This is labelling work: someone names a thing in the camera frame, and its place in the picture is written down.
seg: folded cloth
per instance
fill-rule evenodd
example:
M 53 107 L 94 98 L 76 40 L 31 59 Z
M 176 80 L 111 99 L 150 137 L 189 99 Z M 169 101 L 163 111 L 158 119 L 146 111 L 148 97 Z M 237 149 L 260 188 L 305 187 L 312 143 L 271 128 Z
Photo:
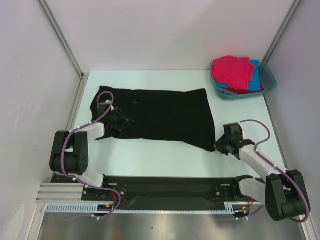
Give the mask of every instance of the folded cloth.
M 235 90 L 248 90 L 254 71 L 255 65 L 250 63 L 249 57 L 225 56 L 213 61 L 211 75 L 217 82 Z
M 233 88 L 223 88 L 223 89 L 234 94 L 253 94 L 253 93 L 259 93 L 265 90 L 264 86 L 261 83 L 260 83 L 260 89 L 261 89 L 260 91 L 235 90 Z
M 205 89 L 192 91 L 130 90 L 100 86 L 92 104 L 92 121 L 98 118 L 97 98 L 105 91 L 114 95 L 113 106 L 130 121 L 120 130 L 110 129 L 110 118 L 101 121 L 104 138 L 181 141 L 189 145 L 215 151 L 215 123 Z M 100 97 L 101 103 L 111 100 L 109 94 Z
M 247 91 L 260 92 L 261 91 L 261 86 L 260 86 L 260 77 L 259 77 L 259 71 L 258 71 L 258 67 L 259 67 L 260 62 L 259 62 L 259 60 L 250 60 L 250 63 L 254 64 L 255 69 L 254 69 L 254 72 L 253 72 L 253 75 L 252 75 L 252 81 L 248 83 Z M 215 81 L 215 82 L 216 82 L 216 85 L 221 89 L 226 89 L 226 90 L 232 89 L 231 86 L 222 84 L 222 83 L 220 83 L 218 81 Z

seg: red cloth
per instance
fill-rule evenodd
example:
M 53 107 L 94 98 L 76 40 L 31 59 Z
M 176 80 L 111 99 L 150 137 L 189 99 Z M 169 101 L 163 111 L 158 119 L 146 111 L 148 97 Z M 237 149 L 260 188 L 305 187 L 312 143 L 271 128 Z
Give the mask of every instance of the red cloth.
M 213 61 L 211 75 L 219 83 L 247 91 L 254 71 L 255 65 L 250 63 L 249 57 L 225 56 Z
M 262 92 L 263 90 L 265 90 L 265 88 L 261 82 L 260 82 L 260 86 L 261 86 L 261 91 L 235 90 L 233 88 L 224 88 L 224 89 L 231 92 L 231 93 L 235 93 L 235 94 L 253 94 L 253 93 L 259 93 L 259 92 Z

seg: pink cloth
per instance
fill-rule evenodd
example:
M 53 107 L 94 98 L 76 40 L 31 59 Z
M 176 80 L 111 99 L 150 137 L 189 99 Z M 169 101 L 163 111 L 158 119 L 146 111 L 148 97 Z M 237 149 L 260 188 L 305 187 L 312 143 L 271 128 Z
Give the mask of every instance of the pink cloth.
M 254 71 L 255 65 L 250 63 L 249 57 L 225 56 L 213 61 L 211 75 L 235 90 L 248 90 Z

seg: teal basket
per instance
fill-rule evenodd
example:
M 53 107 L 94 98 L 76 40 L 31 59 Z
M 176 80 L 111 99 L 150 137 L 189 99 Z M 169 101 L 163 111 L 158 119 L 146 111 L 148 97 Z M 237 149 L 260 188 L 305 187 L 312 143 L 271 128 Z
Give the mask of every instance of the teal basket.
M 264 65 L 263 63 L 259 64 L 259 77 L 260 82 L 262 83 L 264 90 L 260 92 L 253 92 L 248 94 L 236 94 L 234 92 L 230 92 L 226 89 L 220 88 L 217 86 L 215 79 L 211 76 L 214 88 L 219 95 L 219 97 L 223 99 L 245 99 L 251 97 L 257 97 L 261 95 L 266 95 L 267 93 L 272 92 L 277 87 L 277 81 L 270 71 L 270 69 Z

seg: blue cloth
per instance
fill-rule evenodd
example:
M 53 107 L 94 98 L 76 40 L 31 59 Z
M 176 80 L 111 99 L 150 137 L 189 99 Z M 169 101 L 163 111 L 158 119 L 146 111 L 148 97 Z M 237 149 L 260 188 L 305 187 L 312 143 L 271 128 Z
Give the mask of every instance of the blue cloth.
M 259 92 L 261 91 L 261 86 L 260 86 L 260 77 L 259 77 L 259 71 L 258 71 L 258 67 L 259 67 L 259 60 L 250 60 L 251 64 L 255 65 L 254 68 L 254 72 L 252 75 L 252 81 L 248 83 L 248 91 L 254 91 L 254 92 Z M 218 86 L 218 88 L 221 89 L 231 89 L 231 86 L 222 84 L 218 81 L 215 81 L 216 85 Z

